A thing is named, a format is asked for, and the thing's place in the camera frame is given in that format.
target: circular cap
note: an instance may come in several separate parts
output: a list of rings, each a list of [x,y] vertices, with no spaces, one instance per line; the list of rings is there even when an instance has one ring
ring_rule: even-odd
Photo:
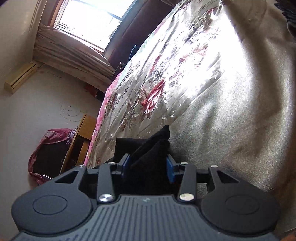
[[[274,197],[245,181],[216,185],[200,209],[214,227],[235,235],[271,232],[280,215]]]
[[[99,196],[99,200],[101,202],[110,202],[113,200],[113,196],[111,194],[102,194]]]
[[[35,212],[43,215],[54,215],[62,212],[67,207],[67,200],[56,195],[46,195],[33,202]]]
[[[225,204],[228,210],[242,215],[255,213],[259,209],[258,201],[246,195],[232,196],[226,200]]]
[[[182,201],[192,201],[194,199],[194,195],[191,193],[183,193],[179,196]]]
[[[71,184],[49,181],[19,197],[11,214],[21,230],[54,235],[75,228],[91,211],[91,201],[84,193]]]

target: metal screw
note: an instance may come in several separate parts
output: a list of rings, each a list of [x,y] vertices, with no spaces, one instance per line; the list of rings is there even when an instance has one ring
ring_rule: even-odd
[[[194,199],[194,195],[191,193],[183,193],[179,196],[182,201],[192,201]]]
[[[113,196],[111,194],[102,194],[99,196],[99,200],[101,202],[110,202],[113,200]]]

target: red flower pattern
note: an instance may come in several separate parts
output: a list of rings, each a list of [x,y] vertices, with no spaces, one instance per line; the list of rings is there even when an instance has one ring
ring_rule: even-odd
[[[160,97],[163,94],[163,89],[165,86],[165,81],[162,79],[159,81],[146,96],[146,99],[140,102],[142,105],[142,113],[150,118],[150,114],[155,109]]]

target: pink bedsheet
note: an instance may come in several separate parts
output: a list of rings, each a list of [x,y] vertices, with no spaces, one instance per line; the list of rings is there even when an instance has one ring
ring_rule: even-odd
[[[100,129],[100,126],[101,126],[101,123],[102,123],[102,120],[104,118],[104,114],[105,114],[105,110],[106,110],[106,106],[107,106],[109,97],[112,94],[112,92],[114,91],[114,89],[116,88],[117,82],[118,82],[118,79],[119,79],[120,75],[121,75],[121,72],[117,75],[117,77],[115,78],[115,80],[112,82],[112,84],[106,90],[106,94],[105,94],[103,103],[101,105],[101,109],[99,111],[98,118],[96,120],[96,127],[95,127],[94,132],[93,132],[93,135],[91,137],[91,143],[89,144],[89,149],[87,151],[87,154],[86,154],[86,157],[84,159],[83,165],[86,165],[87,164],[87,161],[89,159],[89,155],[90,155],[91,150],[92,150],[93,145],[94,145],[94,140],[96,139],[96,136],[97,136],[97,134],[99,132],[99,129]]]

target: ribbed black surface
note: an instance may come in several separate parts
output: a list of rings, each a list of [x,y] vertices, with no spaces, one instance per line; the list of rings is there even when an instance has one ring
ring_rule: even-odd
[[[57,237],[33,237],[20,233],[15,241],[276,241],[261,237],[227,236],[206,224],[196,207],[177,203],[172,196],[122,196],[114,204],[101,205],[82,227]]]

